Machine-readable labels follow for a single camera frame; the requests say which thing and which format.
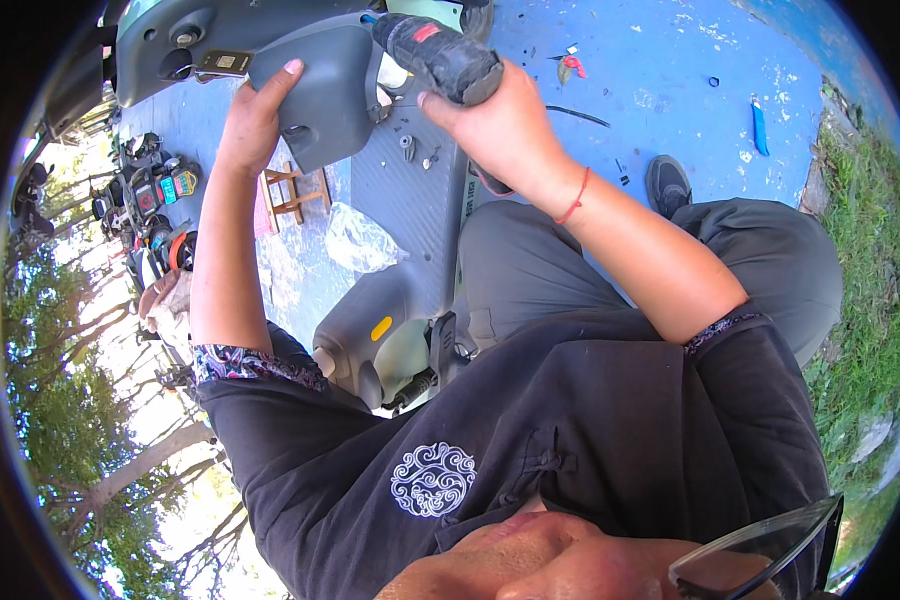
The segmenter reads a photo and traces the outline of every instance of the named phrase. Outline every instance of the yellow reflector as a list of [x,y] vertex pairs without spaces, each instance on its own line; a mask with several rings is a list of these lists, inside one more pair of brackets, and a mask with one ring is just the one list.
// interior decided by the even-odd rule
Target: yellow reflector
[[370,331],[370,339],[376,342],[387,333],[387,330],[389,330],[390,326],[393,324],[394,320],[392,318],[384,317],[383,320],[377,323],[377,326],[373,327],[373,331]]

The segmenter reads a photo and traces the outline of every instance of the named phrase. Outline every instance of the red label on drill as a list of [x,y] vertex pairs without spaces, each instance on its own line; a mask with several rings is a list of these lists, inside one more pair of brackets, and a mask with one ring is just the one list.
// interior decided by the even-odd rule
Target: red label on drill
[[437,27],[436,23],[427,23],[413,32],[413,41],[418,44],[423,43],[423,41],[430,38],[433,34],[439,33],[440,30],[441,28]]

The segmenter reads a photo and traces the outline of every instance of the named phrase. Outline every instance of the blue utility knife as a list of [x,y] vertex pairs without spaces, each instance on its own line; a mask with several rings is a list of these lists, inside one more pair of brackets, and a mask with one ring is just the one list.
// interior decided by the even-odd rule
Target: blue utility knife
[[768,157],[770,151],[767,150],[767,130],[763,122],[763,108],[760,107],[760,102],[757,102],[756,98],[753,98],[750,104],[753,106],[753,145],[761,155]]

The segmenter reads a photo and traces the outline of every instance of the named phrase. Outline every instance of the hand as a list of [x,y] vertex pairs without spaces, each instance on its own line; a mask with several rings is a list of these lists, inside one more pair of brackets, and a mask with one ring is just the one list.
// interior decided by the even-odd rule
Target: hand
[[459,108],[437,92],[423,92],[416,102],[483,169],[540,210],[563,214],[580,190],[584,167],[554,134],[534,80],[503,63],[500,87],[483,103]]
[[249,81],[233,96],[223,125],[223,137],[216,150],[216,163],[231,173],[257,177],[276,150],[276,111],[303,73],[303,61],[294,58],[273,74],[260,91]]

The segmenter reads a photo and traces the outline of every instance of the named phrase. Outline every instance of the man's left hand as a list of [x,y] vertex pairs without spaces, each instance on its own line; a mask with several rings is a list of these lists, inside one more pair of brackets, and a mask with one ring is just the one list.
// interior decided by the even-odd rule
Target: man's left hand
[[255,178],[270,162],[276,149],[276,111],[303,73],[303,61],[294,58],[255,91],[246,81],[233,96],[216,150],[218,168]]

